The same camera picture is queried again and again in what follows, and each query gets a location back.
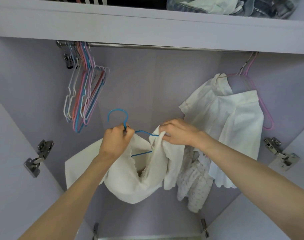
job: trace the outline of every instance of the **white cloth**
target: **white cloth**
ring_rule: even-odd
[[[177,180],[177,198],[182,201],[184,197],[188,197],[188,209],[198,213],[209,195],[213,178],[206,172],[206,167],[198,159],[195,160],[194,154],[197,154],[197,157],[199,155],[198,152],[193,151],[193,147],[186,146]]]
[[[230,15],[241,10],[244,2],[238,0],[194,0],[191,2],[183,1],[180,4],[202,9],[211,14]]]
[[[257,91],[233,94],[225,74],[217,74],[180,105],[184,120],[223,144],[257,159],[263,113]],[[218,187],[236,188],[223,171],[200,152],[198,160],[209,167]]]
[[[158,135],[157,128],[153,134]],[[171,145],[159,137],[150,136],[149,142],[134,134],[125,152],[113,163],[101,183],[120,200],[137,203],[150,196],[158,188],[170,190],[175,186],[181,168],[184,146]],[[69,188],[87,169],[93,158],[98,155],[102,139],[88,146],[65,162],[66,185]],[[131,155],[153,151],[135,157]],[[136,161],[146,162],[141,176],[138,176]]]

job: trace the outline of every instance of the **closet rod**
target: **closet rod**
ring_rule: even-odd
[[[62,48],[69,44],[73,44],[74,41],[57,40],[56,44]],[[140,45],[140,44],[115,44],[115,43],[96,43],[87,42],[92,47],[116,47],[116,48],[135,48],[135,49],[152,49],[152,50],[178,50],[178,51],[216,51],[216,52],[242,52],[237,50],[222,50],[222,49],[206,49],[206,48],[189,48],[189,47],[174,47],[174,46],[157,46],[157,45]]]

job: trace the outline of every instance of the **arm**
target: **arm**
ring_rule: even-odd
[[[159,127],[163,139],[198,148],[292,240],[304,240],[304,190],[269,167],[223,145],[181,119]]]
[[[134,130],[123,125],[106,130],[99,154],[78,180],[19,240],[73,240],[102,178],[130,143]]]

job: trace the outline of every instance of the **wardrobe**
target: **wardrobe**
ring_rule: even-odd
[[[80,134],[63,116],[72,71],[57,40],[88,42],[96,64],[110,70]],[[0,103],[32,147],[54,141],[45,165],[65,190],[64,162],[123,121],[112,114],[107,122],[111,109],[125,109],[134,129],[152,132],[183,117],[178,106],[192,92],[217,73],[238,72],[252,51],[259,54],[249,76],[275,123],[262,138],[287,146],[304,129],[304,0],[290,20],[0,0]],[[238,77],[228,81],[234,93],[247,90]],[[258,161],[274,158],[262,143]],[[210,225],[240,191],[213,185],[198,214],[176,193],[160,188],[131,205],[102,184],[84,219],[90,228],[98,222],[104,239],[194,237],[202,231],[200,219]]]

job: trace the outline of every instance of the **shelf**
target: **shelf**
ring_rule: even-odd
[[[304,21],[0,0],[0,36],[304,54]]]

